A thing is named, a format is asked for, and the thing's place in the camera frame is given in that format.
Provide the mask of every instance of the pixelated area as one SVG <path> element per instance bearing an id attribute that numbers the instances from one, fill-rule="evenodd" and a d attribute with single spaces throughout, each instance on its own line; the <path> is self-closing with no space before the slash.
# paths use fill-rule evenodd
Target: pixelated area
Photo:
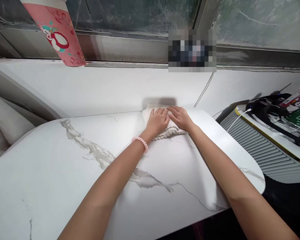
<path id="1" fill-rule="evenodd" d="M 169 72 L 216 72 L 216 45 L 213 29 L 169 30 Z"/>

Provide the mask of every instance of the cup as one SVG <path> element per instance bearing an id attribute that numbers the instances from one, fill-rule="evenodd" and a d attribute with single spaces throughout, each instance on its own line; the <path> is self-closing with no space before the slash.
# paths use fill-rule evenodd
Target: cup
<path id="1" fill-rule="evenodd" d="M 66 0 L 20 0 L 65 65 L 86 65 Z"/>

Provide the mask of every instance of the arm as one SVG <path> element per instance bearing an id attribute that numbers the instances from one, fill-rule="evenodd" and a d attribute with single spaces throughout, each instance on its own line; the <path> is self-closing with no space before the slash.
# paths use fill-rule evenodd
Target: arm
<path id="1" fill-rule="evenodd" d="M 140 137 L 149 144 L 169 123 L 168 110 L 152 110 L 146 129 Z M 136 168 L 144 145 L 133 141 L 104 170 L 93 184 L 58 240 L 101 240 L 106 231 L 112 208 Z"/>
<path id="2" fill-rule="evenodd" d="M 197 144 L 248 239 L 299 239 L 233 161 L 192 122 L 185 109 L 167 109 L 174 114 L 170 119 L 187 130 Z"/>

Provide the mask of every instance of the white cable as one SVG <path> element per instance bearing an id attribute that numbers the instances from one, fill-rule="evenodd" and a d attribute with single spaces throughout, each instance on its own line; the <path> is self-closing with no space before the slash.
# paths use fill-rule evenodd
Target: white cable
<path id="1" fill-rule="evenodd" d="M 229 132 L 230 128 L 231 128 L 231 127 L 234 125 L 234 123 L 242 116 L 242 114 L 244 114 L 244 113 L 246 113 L 246 112 L 250 112 L 250 111 L 251 111 L 251 108 L 249 108 L 247 111 L 241 113 L 241 114 L 239 115 L 239 117 L 237 117 L 236 120 L 234 120 L 234 122 L 231 124 L 231 126 L 229 127 L 229 129 L 228 129 L 227 132 Z"/>

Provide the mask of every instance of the table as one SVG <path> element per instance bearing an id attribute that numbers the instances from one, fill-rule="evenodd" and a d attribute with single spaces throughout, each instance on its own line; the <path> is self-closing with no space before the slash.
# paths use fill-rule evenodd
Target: table
<path id="1" fill-rule="evenodd" d="M 187 111 L 262 193 L 256 161 L 206 112 Z M 129 112 L 58 119 L 23 136 L 0 158 L 0 239 L 56 239 L 143 128 L 142 113 Z M 189 135 L 152 142 L 135 173 L 105 239 L 156 239 L 230 207 Z"/>

